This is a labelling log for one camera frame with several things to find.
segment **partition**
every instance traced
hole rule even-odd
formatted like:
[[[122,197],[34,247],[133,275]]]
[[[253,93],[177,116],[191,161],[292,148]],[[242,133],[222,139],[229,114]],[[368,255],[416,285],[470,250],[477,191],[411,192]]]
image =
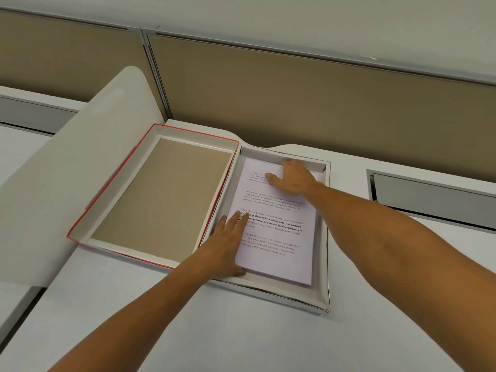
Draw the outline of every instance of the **partition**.
[[[150,32],[173,117],[496,181],[496,88]]]
[[[133,65],[165,114],[138,31],[5,10],[0,29],[0,85],[87,102]]]

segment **white paper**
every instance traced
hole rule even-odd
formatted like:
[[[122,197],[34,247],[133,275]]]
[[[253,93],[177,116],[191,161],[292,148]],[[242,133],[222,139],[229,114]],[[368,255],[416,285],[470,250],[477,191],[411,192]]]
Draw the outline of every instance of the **white paper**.
[[[273,187],[265,178],[266,172],[282,177],[283,167],[246,159],[228,216],[237,210],[250,213],[236,263],[310,285],[315,209],[304,198]]]

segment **red edge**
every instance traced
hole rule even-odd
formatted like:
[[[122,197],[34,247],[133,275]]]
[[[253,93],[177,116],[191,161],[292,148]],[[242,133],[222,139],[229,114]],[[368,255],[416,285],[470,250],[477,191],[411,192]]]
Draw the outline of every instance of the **red edge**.
[[[150,133],[150,131],[153,129],[153,127],[155,126],[161,126],[161,127],[167,127],[167,128],[173,128],[173,129],[179,129],[179,130],[184,130],[184,131],[187,131],[187,132],[192,132],[192,133],[198,133],[198,134],[203,134],[203,135],[206,135],[206,136],[210,136],[210,137],[215,137],[215,138],[222,138],[222,139],[225,139],[225,140],[228,140],[228,141],[233,141],[233,142],[236,142],[237,143],[237,146],[236,146],[236,149],[234,150],[233,154],[232,154],[232,157],[231,157],[231,162],[229,162],[229,167],[227,169],[227,172],[226,172],[226,175],[224,176],[224,180],[222,181],[222,185],[217,193],[217,197],[215,198],[215,202],[212,206],[212,210],[210,211],[210,214],[208,215],[208,221],[207,221],[207,224],[205,226],[205,229],[203,230],[203,234],[201,236],[201,239],[200,239],[200,243],[201,241],[203,240],[203,238],[205,237],[205,233],[207,232],[207,228],[208,228],[208,225],[210,224],[210,221],[212,219],[212,215],[215,211],[215,205],[217,204],[217,201],[219,200],[219,197],[222,193],[222,189],[224,188],[224,184],[226,183],[226,180],[227,180],[227,176],[229,175],[229,172],[231,171],[231,166],[233,164],[233,161],[234,161],[234,157],[236,156],[236,153],[238,151],[238,147],[239,147],[239,141],[238,140],[234,140],[232,138],[226,138],[226,137],[220,137],[220,136],[216,136],[214,134],[209,134],[209,133],[203,133],[203,132],[197,132],[195,130],[189,130],[189,129],[184,129],[184,128],[178,128],[177,126],[170,126],[170,125],[164,125],[164,124],[152,124],[152,126],[146,131],[146,133],[144,134],[143,137],[141,137],[140,141],[138,142],[138,144],[136,146],[133,147],[133,149],[129,152],[129,154],[127,155],[127,157],[122,161],[122,163],[119,165],[119,167],[115,170],[115,172],[110,176],[110,178],[107,180],[107,182],[103,185],[103,187],[98,191],[98,193],[95,195],[95,197],[90,201],[90,203],[88,204],[88,206],[86,206],[86,209],[84,210],[83,214],[78,218],[78,220],[76,221],[76,223],[74,223],[74,225],[72,225],[71,229],[69,230],[69,232],[67,233],[67,238],[70,239],[71,241],[75,242],[75,243],[78,243],[79,240],[76,240],[74,238],[71,237],[71,233],[72,231],[74,230],[74,228],[79,224],[79,222],[84,218],[84,216],[88,213],[88,211],[90,211],[91,207],[95,204],[95,202],[100,198],[100,196],[103,194],[103,192],[105,191],[105,189],[107,189],[107,187],[110,185],[110,183],[114,180],[114,178],[117,176],[117,174],[121,171],[121,169],[124,167],[124,165],[126,164],[126,162],[131,158],[131,156],[133,155],[133,153],[136,151],[136,149],[138,148],[138,146],[143,142],[143,140],[145,139],[145,137],[148,135],[148,133]],[[162,264],[159,264],[159,263],[156,263],[156,262],[152,262],[152,261],[148,261],[148,260],[145,260],[145,259],[142,259],[142,258],[139,258],[139,257],[135,257],[135,256],[130,256],[128,254],[125,254],[125,253],[120,253],[120,252],[115,252],[114,250],[111,250],[111,252],[113,253],[117,253],[117,254],[120,254],[122,256],[127,256],[127,257],[131,257],[131,258],[135,258],[137,260],[140,260],[140,261],[144,261],[144,262],[147,262],[147,263],[151,263],[151,264],[154,264],[154,265],[158,265],[158,266],[162,266],[162,267],[166,267],[166,268],[169,268],[169,269],[174,269],[173,267],[171,266],[167,266],[167,265],[162,265]]]

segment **person's left hand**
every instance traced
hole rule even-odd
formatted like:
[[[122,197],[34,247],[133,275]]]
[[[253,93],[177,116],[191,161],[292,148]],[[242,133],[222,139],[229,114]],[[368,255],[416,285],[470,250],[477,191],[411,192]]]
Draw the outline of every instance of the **person's left hand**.
[[[245,275],[246,270],[235,263],[235,258],[250,215],[245,213],[238,222],[239,215],[235,212],[227,222],[222,216],[214,233],[183,264],[200,271],[206,280]]]

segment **brown cardboard surface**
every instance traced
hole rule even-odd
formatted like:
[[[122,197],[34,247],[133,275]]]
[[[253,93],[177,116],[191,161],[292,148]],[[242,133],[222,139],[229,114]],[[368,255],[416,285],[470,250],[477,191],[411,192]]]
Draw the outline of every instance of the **brown cardboard surface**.
[[[92,238],[182,262],[231,154],[160,139]]]
[[[496,181],[496,87],[149,39],[177,120],[256,146],[302,144]]]
[[[136,32],[0,10],[0,85],[89,101],[137,66],[164,106]]]

